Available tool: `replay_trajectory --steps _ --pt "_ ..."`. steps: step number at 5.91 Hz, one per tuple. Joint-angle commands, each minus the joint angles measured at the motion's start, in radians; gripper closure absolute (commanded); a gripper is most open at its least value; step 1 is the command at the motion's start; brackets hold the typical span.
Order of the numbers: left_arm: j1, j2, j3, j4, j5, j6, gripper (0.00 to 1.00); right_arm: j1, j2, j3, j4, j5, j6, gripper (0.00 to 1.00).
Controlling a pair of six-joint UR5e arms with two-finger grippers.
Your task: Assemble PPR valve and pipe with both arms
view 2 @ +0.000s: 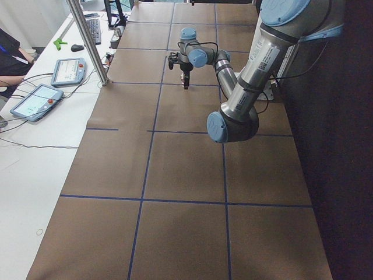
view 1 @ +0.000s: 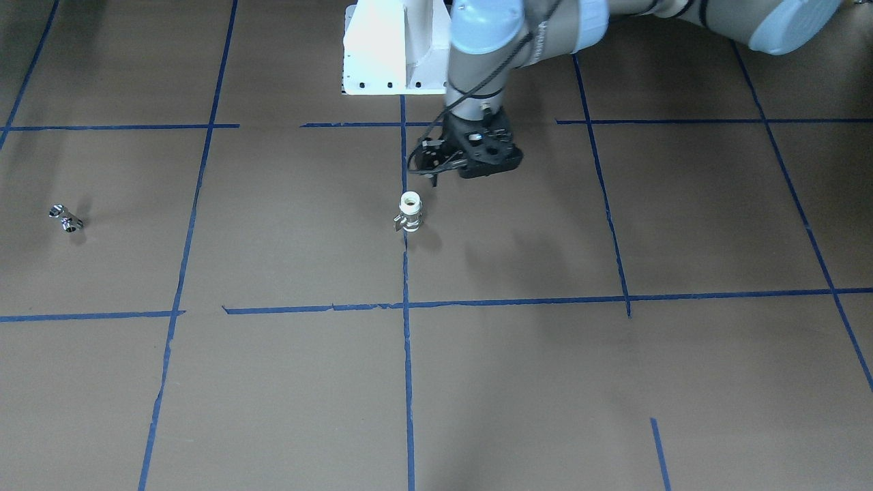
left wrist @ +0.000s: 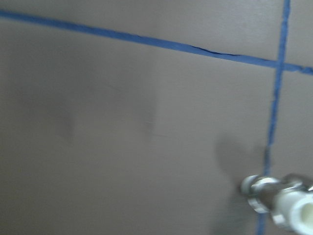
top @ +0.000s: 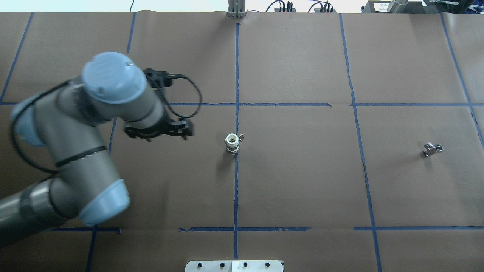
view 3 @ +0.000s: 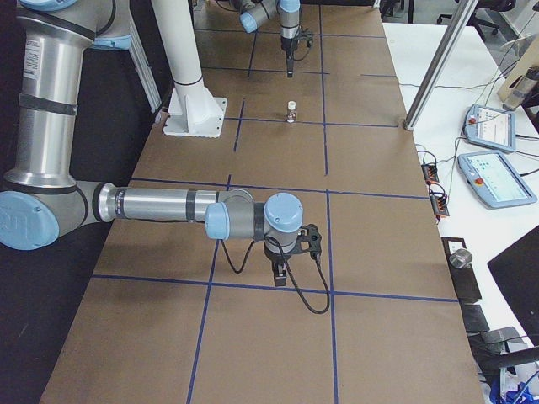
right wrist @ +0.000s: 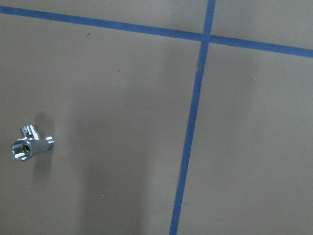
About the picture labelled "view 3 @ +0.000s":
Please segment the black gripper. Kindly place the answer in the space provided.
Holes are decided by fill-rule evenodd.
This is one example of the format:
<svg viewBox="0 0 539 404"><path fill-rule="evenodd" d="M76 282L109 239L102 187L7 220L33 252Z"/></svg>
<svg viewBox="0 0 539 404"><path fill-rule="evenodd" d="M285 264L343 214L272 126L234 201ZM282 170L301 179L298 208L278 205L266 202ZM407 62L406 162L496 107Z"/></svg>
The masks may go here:
<svg viewBox="0 0 539 404"><path fill-rule="evenodd" d="M271 261L275 287L285 287L287 282L285 261L290 259L293 253L286 252L281 255L280 253L265 250L264 254Z"/></svg>
<svg viewBox="0 0 539 404"><path fill-rule="evenodd" d="M294 53L296 51L296 39L295 38L286 38L284 36L280 37L280 46L281 49L286 54L286 76L293 77L294 73Z"/></svg>

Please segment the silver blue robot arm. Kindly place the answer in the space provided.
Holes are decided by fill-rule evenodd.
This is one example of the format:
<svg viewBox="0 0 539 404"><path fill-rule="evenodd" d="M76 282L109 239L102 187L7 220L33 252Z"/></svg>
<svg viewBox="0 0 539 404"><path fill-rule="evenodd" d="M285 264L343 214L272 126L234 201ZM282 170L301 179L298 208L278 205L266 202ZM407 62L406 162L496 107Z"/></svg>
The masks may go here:
<svg viewBox="0 0 539 404"><path fill-rule="evenodd" d="M16 163L1 193L3 245L34 250L115 219L201 223L211 239L262 242L275 284L291 279L289 260L304 235L302 204L292 194L258 203L241 189L121 188L71 176L83 54L130 47L127 1L20 1L17 18L26 45Z"/></svg>
<svg viewBox="0 0 539 404"><path fill-rule="evenodd" d="M309 42L309 31L301 26L301 2L286 0L263 1L217 1L219 6L228 4L226 11L238 14L243 30L248 33L258 31L274 17L279 18L280 48L285 52L286 76L292 78L296 62L295 53L302 40Z"/></svg>

